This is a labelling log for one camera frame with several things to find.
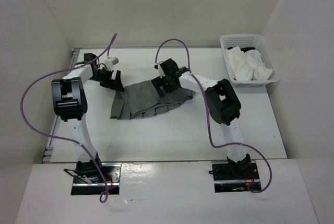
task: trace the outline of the white plastic basket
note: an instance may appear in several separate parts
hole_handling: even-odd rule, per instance
[[[225,64],[228,70],[229,79],[233,86],[263,86],[271,82],[276,82],[280,79],[280,74],[278,73],[273,61],[270,59],[271,48],[269,47],[267,41],[263,36],[258,34],[227,34],[220,37],[220,44],[223,50],[223,56]],[[261,54],[261,59],[267,68],[271,68],[272,74],[267,80],[235,80],[232,77],[232,70],[229,62],[228,55],[225,49],[229,47],[248,48],[253,47],[259,51]]]

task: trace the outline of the white wall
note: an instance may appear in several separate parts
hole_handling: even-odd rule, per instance
[[[0,223],[14,223],[33,163],[47,139],[23,122],[19,101],[42,74],[69,66],[70,48],[44,0],[0,0]],[[50,79],[27,95],[28,119],[50,131]]]
[[[267,86],[284,145],[319,223],[334,223],[334,0],[279,0],[264,36],[281,80]]]
[[[72,47],[220,45],[228,33],[261,33],[278,0],[46,0]]]

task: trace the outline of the white platform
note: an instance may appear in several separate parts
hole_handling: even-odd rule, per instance
[[[33,166],[16,224],[247,223],[317,224],[295,160],[270,160],[273,180],[260,194],[215,193],[211,162],[122,164],[120,195],[71,196],[75,164]],[[257,161],[262,184],[269,179]]]
[[[122,71],[122,82],[128,86],[153,79],[158,71],[153,68],[157,49],[112,49],[111,56],[119,58],[115,70]],[[102,50],[81,50],[100,54]],[[189,49],[192,71],[202,76],[221,80],[228,78],[220,48]],[[174,59],[179,67],[187,65],[183,48],[160,51],[159,60]],[[88,100],[87,125],[93,145],[102,161],[179,161],[226,159],[226,149],[210,146],[204,101],[201,95],[176,110],[164,115],[138,120],[111,120],[110,112],[115,91],[100,87],[95,81],[84,85]],[[270,159],[286,158],[275,116],[265,87],[236,88],[241,102],[241,128],[247,144],[258,148]],[[211,121],[213,140],[223,144],[220,127]],[[57,121],[54,134],[70,137],[66,126]],[[51,162],[75,162],[72,143],[52,140]],[[250,151],[253,159],[260,156]]]

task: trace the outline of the white cloth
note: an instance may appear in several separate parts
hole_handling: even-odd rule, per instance
[[[266,68],[257,50],[244,53],[237,46],[225,51],[232,69],[232,77],[236,80],[266,80],[272,74],[272,69]]]

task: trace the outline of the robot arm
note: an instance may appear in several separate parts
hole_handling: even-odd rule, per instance
[[[152,84],[160,97],[176,90],[178,87],[202,94],[198,83],[192,77],[188,68],[179,68],[171,58],[159,62],[155,68],[159,70],[160,76],[153,79]],[[226,143],[243,143],[244,139],[239,124],[241,104],[230,82],[226,79],[217,81],[197,74],[194,75],[205,91],[210,116],[220,124]],[[232,167],[231,170],[235,173],[243,171],[251,162],[243,146],[229,146],[227,158]]]
[[[94,59],[92,53],[84,55],[84,61],[77,63],[83,65]],[[53,108],[56,115],[60,116],[68,127],[73,139],[83,144],[89,152],[96,158],[96,162],[101,165],[97,151],[92,145],[89,137],[86,113],[88,109],[87,99],[84,91],[84,84],[88,79],[100,82],[100,86],[117,91],[124,91],[121,82],[121,72],[116,72],[115,79],[112,79],[112,68],[117,64],[116,58],[108,58],[105,61],[106,68],[98,69],[97,63],[83,66],[73,70],[62,79],[55,79],[51,83]],[[78,172],[90,176],[97,174],[97,170],[87,153],[78,145],[75,145]]]

